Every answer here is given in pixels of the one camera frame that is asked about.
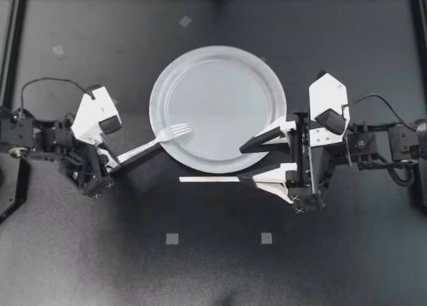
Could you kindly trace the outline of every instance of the fork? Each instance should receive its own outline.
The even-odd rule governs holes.
[[[163,128],[157,134],[157,137],[153,141],[150,141],[145,145],[136,147],[130,151],[127,151],[124,154],[117,156],[117,160],[119,161],[120,164],[122,164],[125,161],[131,159],[132,157],[142,153],[143,151],[146,151],[156,146],[158,143],[165,143],[167,141],[171,141],[172,139],[187,135],[189,133],[191,133],[191,127],[188,124],[177,124],[177,125],[172,125],[172,126]]]

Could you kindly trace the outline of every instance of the black cable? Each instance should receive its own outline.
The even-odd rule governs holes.
[[[392,163],[387,162],[387,160],[383,156],[381,156],[379,154],[377,154],[376,156],[383,163],[392,164]],[[393,168],[391,168],[391,167],[387,168],[387,171],[390,174],[390,176],[393,179],[393,181],[396,184],[398,184],[399,186],[409,187],[415,181],[415,173],[414,173],[414,169],[412,167],[407,167],[406,168],[406,171],[408,172],[408,178],[407,179],[400,178],[399,175],[397,174],[397,172]]]
[[[397,112],[394,110],[393,106],[391,106],[391,104],[381,95],[378,94],[369,94],[367,96],[363,96],[361,98],[357,98],[356,100],[352,101],[351,103],[348,103],[346,105],[342,106],[342,109],[344,110],[345,107],[350,107],[353,106],[361,101],[363,101],[364,99],[367,99],[369,97],[377,97],[379,99],[381,99],[387,106],[388,108],[393,112],[393,114],[399,119],[399,122],[403,125],[405,125],[407,128],[409,128],[411,131],[416,131],[415,128],[411,127],[409,124],[407,124],[403,118],[401,118],[401,116],[399,116],[399,114],[397,114]]]
[[[88,94],[92,99],[95,99],[95,97],[93,96],[92,92],[86,91],[82,86],[80,86],[79,84],[77,84],[75,81],[72,81],[71,79],[55,78],[55,77],[42,77],[42,78],[32,79],[32,80],[26,82],[22,86],[22,88],[21,88],[21,107],[19,108],[19,116],[18,116],[18,121],[17,122],[21,121],[22,115],[23,115],[23,112],[24,112],[24,90],[25,90],[25,88],[27,88],[31,84],[37,83],[39,81],[62,81],[62,82],[65,82],[65,83],[70,83],[70,84],[76,86],[80,91],[82,91],[83,94]]]

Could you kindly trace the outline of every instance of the black tabletop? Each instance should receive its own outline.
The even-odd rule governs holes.
[[[153,139],[149,97],[168,63],[230,45],[266,60],[288,109],[307,106],[324,69],[350,99],[383,94],[410,121],[426,115],[411,12],[409,0],[28,0],[16,92],[46,75],[105,85],[123,119],[107,140],[119,153]],[[25,101],[52,119],[80,97],[40,83]],[[378,101],[352,118],[394,120]],[[380,149],[390,156],[385,139]],[[270,154],[252,168],[287,160]],[[427,217],[385,172],[339,167],[326,209],[295,215],[245,185],[180,185],[196,172],[164,152],[101,199],[80,196],[55,165],[31,166],[26,204],[0,226],[2,305],[426,303]]]

